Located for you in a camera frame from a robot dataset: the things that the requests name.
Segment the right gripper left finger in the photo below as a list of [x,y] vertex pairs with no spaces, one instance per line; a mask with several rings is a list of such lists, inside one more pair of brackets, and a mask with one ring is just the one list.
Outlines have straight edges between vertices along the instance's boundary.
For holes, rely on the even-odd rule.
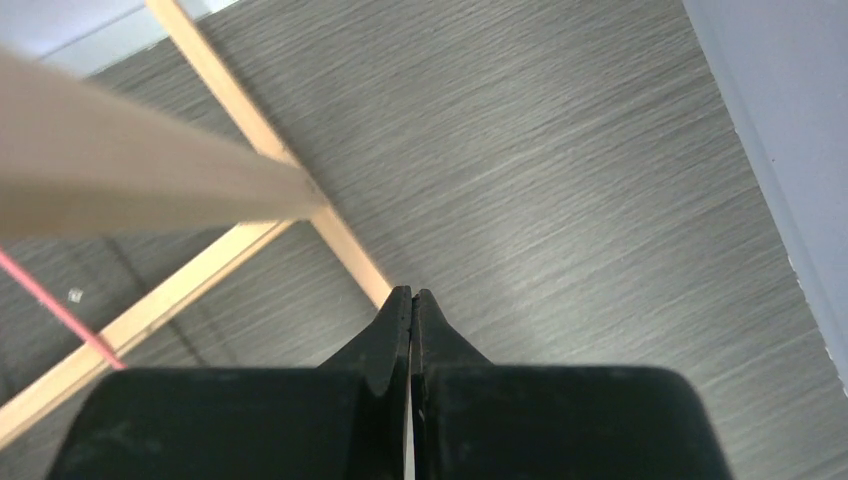
[[400,479],[412,294],[310,368],[135,368],[86,398],[52,479]]

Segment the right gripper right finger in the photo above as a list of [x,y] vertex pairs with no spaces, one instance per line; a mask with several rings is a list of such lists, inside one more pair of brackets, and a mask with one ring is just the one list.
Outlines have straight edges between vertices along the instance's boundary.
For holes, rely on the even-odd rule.
[[411,401],[420,479],[728,479],[707,411],[652,366],[501,365],[412,300]]

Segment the pink hanger of red garment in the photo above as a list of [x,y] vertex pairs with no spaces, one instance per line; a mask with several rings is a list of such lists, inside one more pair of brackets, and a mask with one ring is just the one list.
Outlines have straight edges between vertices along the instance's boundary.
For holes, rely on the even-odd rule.
[[89,329],[5,250],[1,250],[1,268],[113,369],[122,370],[127,367],[108,342]]

